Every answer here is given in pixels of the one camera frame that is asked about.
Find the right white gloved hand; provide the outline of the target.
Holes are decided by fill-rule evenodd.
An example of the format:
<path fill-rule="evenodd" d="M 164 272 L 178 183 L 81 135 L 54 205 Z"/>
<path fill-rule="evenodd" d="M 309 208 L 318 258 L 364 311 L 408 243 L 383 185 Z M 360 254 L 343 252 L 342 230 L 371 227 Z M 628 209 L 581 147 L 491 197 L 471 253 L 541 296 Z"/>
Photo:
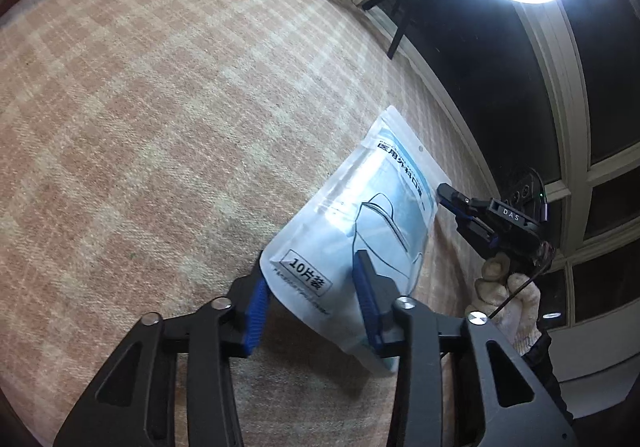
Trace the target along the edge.
<path fill-rule="evenodd" d="M 465 314 L 485 314 L 521 355 L 541 338 L 537 327 L 540 291 L 535 283 L 518 289 L 528 280 L 523 274 L 509 274 L 511 261 L 504 253 L 487 259 L 475 280 L 471 304 Z"/>

